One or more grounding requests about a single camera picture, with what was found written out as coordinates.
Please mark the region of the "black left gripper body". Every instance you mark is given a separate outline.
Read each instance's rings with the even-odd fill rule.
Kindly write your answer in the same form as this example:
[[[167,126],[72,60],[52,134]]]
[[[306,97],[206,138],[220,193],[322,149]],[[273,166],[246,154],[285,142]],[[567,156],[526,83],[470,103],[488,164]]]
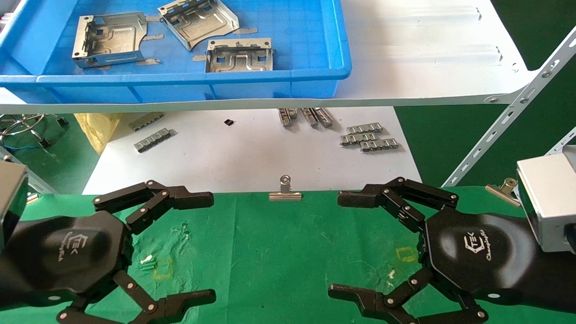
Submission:
[[[4,305],[97,303],[117,288],[113,276],[133,250],[123,221],[106,211],[21,221],[4,247]]]

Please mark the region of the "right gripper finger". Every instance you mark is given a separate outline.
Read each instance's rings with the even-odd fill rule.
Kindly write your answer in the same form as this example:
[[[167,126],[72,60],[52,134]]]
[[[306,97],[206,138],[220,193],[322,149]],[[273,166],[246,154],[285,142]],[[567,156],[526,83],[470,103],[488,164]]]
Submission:
[[[385,184],[366,184],[360,191],[340,191],[337,199],[341,207],[382,207],[411,232],[424,231],[425,217],[410,202],[440,211],[457,207],[459,201],[454,193],[403,177]]]
[[[461,309],[435,315],[415,317],[403,305],[434,281],[434,273],[428,267],[420,269],[407,281],[383,294],[370,289],[331,284],[328,295],[333,299],[346,300],[357,305],[363,317],[383,320],[388,324],[483,324],[488,313],[470,296],[457,297]]]

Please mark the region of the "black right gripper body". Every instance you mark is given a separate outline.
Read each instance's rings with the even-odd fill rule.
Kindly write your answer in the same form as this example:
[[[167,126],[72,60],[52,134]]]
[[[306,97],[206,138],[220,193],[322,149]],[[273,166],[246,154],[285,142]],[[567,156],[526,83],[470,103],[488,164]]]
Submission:
[[[422,238],[432,286],[445,297],[523,301],[523,281],[537,253],[527,219],[444,209],[427,219]]]

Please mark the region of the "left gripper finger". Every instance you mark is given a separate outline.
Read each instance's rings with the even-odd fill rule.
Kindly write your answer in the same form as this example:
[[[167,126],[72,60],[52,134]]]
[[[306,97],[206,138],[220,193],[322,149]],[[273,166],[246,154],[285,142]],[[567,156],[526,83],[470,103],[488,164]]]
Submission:
[[[216,292],[206,289],[187,293],[168,295],[160,300],[153,300],[126,271],[118,271],[113,276],[114,283],[141,308],[141,312],[130,324],[174,324],[180,322],[189,308],[212,304],[216,301]],[[88,299],[76,299],[70,306],[61,311],[56,320],[60,324],[117,324],[85,312]]]
[[[130,207],[138,209],[126,217],[131,234],[141,234],[167,211],[208,208],[214,205],[211,192],[191,193],[185,186],[164,186],[154,180],[118,189],[93,199],[95,211],[111,214]]]

